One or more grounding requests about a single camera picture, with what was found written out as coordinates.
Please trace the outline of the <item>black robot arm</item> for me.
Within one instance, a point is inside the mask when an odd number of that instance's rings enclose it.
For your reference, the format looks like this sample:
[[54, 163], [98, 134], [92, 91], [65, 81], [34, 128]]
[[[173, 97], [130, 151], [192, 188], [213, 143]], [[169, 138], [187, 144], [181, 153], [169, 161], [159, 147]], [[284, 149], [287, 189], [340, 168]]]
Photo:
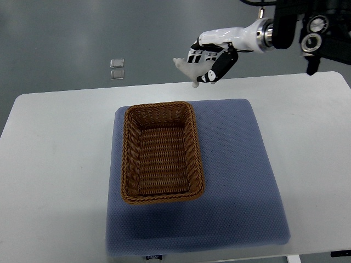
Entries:
[[298, 21], [299, 45], [308, 62], [306, 73], [318, 71], [322, 58], [350, 64], [350, 1], [245, 1], [247, 5], [274, 6], [274, 17], [259, 27], [258, 42], [267, 48], [291, 46]]

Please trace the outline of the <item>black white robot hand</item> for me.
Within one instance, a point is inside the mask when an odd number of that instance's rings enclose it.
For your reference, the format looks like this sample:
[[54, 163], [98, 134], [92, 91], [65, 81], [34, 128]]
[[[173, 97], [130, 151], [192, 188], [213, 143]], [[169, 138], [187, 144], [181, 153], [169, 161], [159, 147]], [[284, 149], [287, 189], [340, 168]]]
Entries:
[[200, 34], [190, 47], [187, 63], [198, 63], [204, 55], [212, 67], [195, 76], [193, 87], [200, 83], [215, 83], [237, 62], [238, 53], [266, 53], [274, 49], [273, 20], [261, 18], [247, 27], [230, 27]]

